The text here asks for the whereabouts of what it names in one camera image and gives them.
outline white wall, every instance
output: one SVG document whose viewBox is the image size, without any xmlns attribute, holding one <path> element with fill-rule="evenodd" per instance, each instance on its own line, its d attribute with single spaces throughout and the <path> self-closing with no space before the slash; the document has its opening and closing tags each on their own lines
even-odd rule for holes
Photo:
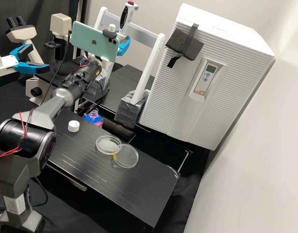
<svg viewBox="0 0 298 233">
<path fill-rule="evenodd" d="M 282 53 L 205 172 L 185 233 L 298 233 L 298 2 L 287 12 L 272 38 Z"/>
<path fill-rule="evenodd" d="M 89 0 L 86 24 L 94 26 L 102 6 L 120 16 L 125 2 L 127 0 Z M 139 5 L 139 10 L 134 12 L 132 22 L 156 34 L 164 33 L 166 35 L 165 42 L 167 42 L 183 2 L 254 28 L 265 41 L 270 43 L 272 50 L 276 53 L 278 45 L 273 38 L 281 30 L 280 26 L 289 16 L 289 6 L 293 5 L 295 0 L 135 0 L 135 3 Z M 130 64 L 143 70 L 150 51 L 150 48 L 133 41 L 126 54 L 119 57 L 117 62 L 123 65 Z M 156 74 L 163 51 L 157 58 L 152 71 L 153 76 Z"/>
</svg>

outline control panel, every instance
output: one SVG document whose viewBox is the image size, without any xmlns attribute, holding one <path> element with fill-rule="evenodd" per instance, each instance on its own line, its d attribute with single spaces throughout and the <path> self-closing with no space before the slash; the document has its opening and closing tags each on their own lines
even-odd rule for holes
<svg viewBox="0 0 298 233">
<path fill-rule="evenodd" d="M 195 86 L 193 92 L 196 94 L 199 94 L 199 95 L 205 95 L 218 68 L 219 68 L 219 65 L 208 62 L 206 64 L 203 72 L 201 72 L 201 76 L 199 77 L 199 81 L 198 81 L 197 85 Z"/>
</svg>

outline digital display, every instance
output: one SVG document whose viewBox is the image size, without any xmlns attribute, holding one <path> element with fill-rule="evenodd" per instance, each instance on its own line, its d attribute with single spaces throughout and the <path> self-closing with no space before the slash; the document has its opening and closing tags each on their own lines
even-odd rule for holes
<svg viewBox="0 0 298 233">
<path fill-rule="evenodd" d="M 216 67 L 213 67 L 213 66 L 210 66 L 210 65 L 208 65 L 207 68 L 206 68 L 206 71 L 211 72 L 211 73 L 214 73 L 215 70 L 216 70 Z"/>
</svg>

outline petri dish lid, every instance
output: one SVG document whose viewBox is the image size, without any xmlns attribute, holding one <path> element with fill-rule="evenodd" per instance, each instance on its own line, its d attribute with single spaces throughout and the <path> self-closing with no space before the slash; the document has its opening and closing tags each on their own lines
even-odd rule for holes
<svg viewBox="0 0 298 233">
<path fill-rule="evenodd" d="M 113 155 L 113 150 L 118 153 L 120 144 L 120 139 L 113 135 L 103 135 L 96 140 L 97 149 L 106 155 Z"/>
<path fill-rule="evenodd" d="M 129 144 L 121 144 L 117 147 L 117 153 L 113 153 L 113 158 L 118 165 L 124 168 L 135 167 L 138 162 L 138 152 Z"/>
</svg>

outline white bottle cap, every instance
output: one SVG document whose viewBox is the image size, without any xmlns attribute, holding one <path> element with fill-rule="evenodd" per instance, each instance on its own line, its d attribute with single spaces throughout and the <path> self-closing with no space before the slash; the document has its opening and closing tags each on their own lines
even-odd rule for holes
<svg viewBox="0 0 298 233">
<path fill-rule="evenodd" d="M 115 32 L 116 31 L 116 26 L 114 24 L 109 24 L 108 31 L 109 32 Z"/>
<path fill-rule="evenodd" d="M 78 132 L 80 128 L 80 123 L 78 121 L 72 120 L 68 123 L 68 130 L 70 132 Z"/>
</svg>

